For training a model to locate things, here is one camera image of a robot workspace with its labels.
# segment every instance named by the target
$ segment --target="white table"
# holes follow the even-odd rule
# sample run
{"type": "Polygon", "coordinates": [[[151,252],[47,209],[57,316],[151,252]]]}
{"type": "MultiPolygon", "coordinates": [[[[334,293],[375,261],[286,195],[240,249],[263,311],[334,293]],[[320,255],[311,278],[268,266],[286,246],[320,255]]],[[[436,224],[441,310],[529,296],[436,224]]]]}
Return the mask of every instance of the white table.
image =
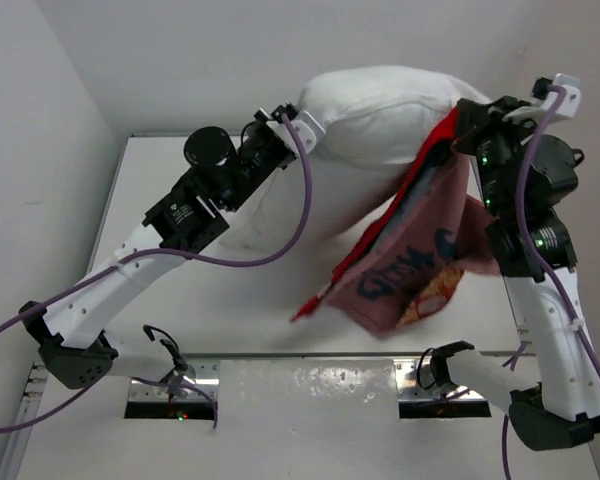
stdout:
{"type": "MultiPolygon", "coordinates": [[[[96,245],[96,263],[185,171],[184,140],[129,140],[96,245]]],[[[475,183],[471,188],[475,193],[475,183]]],[[[459,339],[494,354],[515,350],[518,338],[502,280],[473,275],[462,281],[442,313],[382,341],[335,310],[290,325],[289,316],[329,278],[362,228],[328,251],[292,252],[257,274],[189,262],[129,305],[110,329],[140,338],[141,325],[151,323],[174,335],[185,352],[225,357],[390,357],[459,339]]],[[[205,253],[227,254],[217,246],[205,253]]],[[[35,427],[18,479],[503,478],[498,443],[502,416],[495,408],[486,419],[398,420],[390,364],[382,359],[361,362],[357,368],[366,367],[372,379],[364,387],[311,395],[307,392],[322,380],[307,380],[307,372],[324,362],[223,361],[221,419],[215,433],[203,421],[124,419],[128,381],[106,378],[68,412],[35,427]]],[[[521,364],[533,371],[532,358],[521,364]]],[[[51,379],[40,411],[67,396],[51,379]]],[[[511,437],[515,478],[597,478],[586,446],[536,454],[511,437]]]]}

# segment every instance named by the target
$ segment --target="purple cable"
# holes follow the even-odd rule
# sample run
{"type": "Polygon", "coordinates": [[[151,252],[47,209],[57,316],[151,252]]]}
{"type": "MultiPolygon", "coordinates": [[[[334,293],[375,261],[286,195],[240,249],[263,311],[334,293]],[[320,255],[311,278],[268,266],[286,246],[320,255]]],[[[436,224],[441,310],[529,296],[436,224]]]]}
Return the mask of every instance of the purple cable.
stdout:
{"type": "MultiPolygon", "coordinates": [[[[527,342],[522,342],[520,344],[520,348],[518,351],[513,354],[509,361],[509,369],[513,372],[516,369],[516,365],[518,364],[518,360],[524,352],[524,349],[527,347],[527,342]]],[[[512,480],[511,478],[511,470],[509,468],[509,446],[507,442],[509,434],[509,417],[505,413],[504,420],[502,423],[502,468],[504,469],[504,476],[506,480],[512,480]]]]}
{"type": "MultiPolygon", "coordinates": [[[[538,128],[536,128],[533,137],[527,145],[522,164],[520,165],[520,173],[518,175],[518,183],[516,185],[516,218],[518,220],[518,228],[520,229],[522,239],[526,244],[527,249],[531,253],[533,259],[536,262],[538,262],[542,270],[546,272],[546,274],[549,276],[549,278],[551,278],[551,280],[555,284],[556,289],[558,290],[558,293],[560,294],[560,297],[564,302],[565,308],[567,309],[569,318],[573,322],[578,318],[578,313],[576,312],[576,309],[573,306],[573,303],[571,302],[569,294],[564,288],[564,285],[558,278],[558,275],[553,270],[553,268],[551,268],[551,265],[549,265],[549,263],[547,263],[545,259],[542,258],[542,255],[540,255],[540,253],[536,250],[535,245],[533,244],[533,239],[531,238],[531,234],[529,233],[529,229],[527,228],[526,213],[524,210],[524,194],[527,186],[527,177],[529,176],[529,170],[531,169],[533,158],[535,157],[536,152],[538,150],[540,139],[542,138],[542,134],[544,133],[544,131],[549,126],[549,123],[551,123],[552,117],[555,115],[556,111],[558,110],[558,108],[560,108],[560,105],[567,96],[567,90],[562,86],[551,85],[549,86],[549,90],[552,92],[557,92],[558,97],[553,102],[549,110],[547,110],[547,113],[542,119],[542,122],[540,122],[540,124],[538,125],[538,128]]],[[[600,377],[600,359],[594,352],[591,342],[587,338],[587,335],[585,334],[582,328],[578,328],[578,330],[576,331],[576,335],[580,339],[582,346],[587,352],[587,356],[589,357],[589,360],[591,361],[591,364],[593,365],[593,368],[595,369],[598,377],[600,377]]]]}
{"type": "MultiPolygon", "coordinates": [[[[137,377],[133,377],[132,380],[135,380],[140,383],[144,383],[145,385],[149,385],[150,387],[172,388],[174,386],[169,383],[154,382],[153,380],[145,380],[143,378],[137,378],[137,377]]],[[[195,392],[198,395],[204,397],[204,399],[207,402],[209,402],[209,404],[211,405],[211,408],[213,409],[213,429],[215,430],[215,428],[218,426],[218,404],[217,404],[217,402],[215,402],[213,400],[213,398],[211,398],[209,395],[207,395],[206,392],[200,390],[198,387],[194,387],[191,384],[181,383],[177,386],[180,388],[186,388],[187,390],[191,390],[192,392],[195,392]]]]}
{"type": "MultiPolygon", "coordinates": [[[[280,250],[278,250],[277,252],[275,252],[267,257],[261,258],[259,260],[250,260],[250,261],[222,260],[222,259],[218,259],[218,258],[207,257],[205,255],[199,255],[196,253],[185,252],[183,250],[175,250],[175,249],[169,249],[169,248],[149,248],[146,250],[140,250],[136,253],[127,255],[126,257],[122,258],[118,263],[121,265],[125,265],[129,262],[137,260],[138,258],[142,258],[142,257],[150,256],[150,255],[172,255],[172,256],[183,257],[183,258],[186,258],[187,260],[198,260],[201,262],[211,263],[214,265],[220,265],[223,267],[248,268],[248,267],[259,267],[259,266],[274,262],[274,261],[278,260],[280,257],[282,257],[283,255],[285,255],[289,250],[291,250],[293,248],[293,246],[298,242],[298,239],[302,235],[302,232],[304,231],[304,228],[307,225],[307,221],[309,219],[309,212],[311,210],[311,198],[313,195],[313,188],[312,188],[313,182],[311,180],[311,168],[309,165],[309,157],[307,156],[307,152],[304,149],[302,140],[300,139],[295,128],[289,121],[289,117],[287,117],[287,115],[283,113],[281,115],[281,119],[282,119],[282,123],[289,131],[289,135],[291,136],[291,139],[295,143],[296,149],[298,150],[300,162],[302,164],[302,171],[304,173],[304,182],[305,182],[304,203],[303,203],[302,215],[300,217],[300,221],[298,222],[298,227],[296,228],[296,231],[293,233],[293,235],[291,236],[291,238],[289,239],[289,241],[287,242],[287,244],[285,246],[283,246],[280,250]]],[[[8,328],[13,327],[15,324],[22,322],[25,318],[27,318],[31,315],[34,315],[36,313],[39,313],[39,312],[43,311],[44,309],[50,307],[54,303],[57,303],[60,300],[68,297],[69,295],[73,295],[74,293],[79,292],[83,288],[86,288],[90,285],[93,285],[96,282],[99,282],[100,280],[102,280],[103,278],[107,277],[108,275],[112,274],[113,272],[115,272],[117,270],[118,270],[117,266],[107,267],[104,270],[102,270],[101,272],[98,272],[97,274],[93,275],[92,277],[89,277],[89,278],[83,280],[82,282],[75,284],[71,288],[68,288],[64,292],[60,292],[57,295],[51,297],[50,299],[35,305],[34,307],[30,308],[26,312],[16,315],[15,317],[7,320],[6,322],[4,322],[3,324],[0,325],[0,334],[3,333],[8,328]]],[[[141,379],[137,379],[137,380],[144,382],[144,383],[147,382],[147,380],[141,380],[141,379]]],[[[0,427],[0,434],[17,432],[19,430],[22,430],[22,429],[31,427],[37,423],[40,423],[43,420],[46,420],[47,418],[55,415],[56,413],[60,412],[61,410],[64,410],[66,407],[68,407],[73,402],[78,400],[78,398],[80,398],[82,395],[84,395],[87,392],[87,390],[88,390],[87,388],[80,390],[78,393],[76,393],[73,397],[71,397],[66,402],[62,403],[61,405],[58,405],[57,407],[53,408],[49,412],[44,413],[43,415],[40,415],[39,417],[34,418],[33,420],[29,420],[29,421],[21,423],[19,425],[12,425],[10,427],[0,427]]]]}

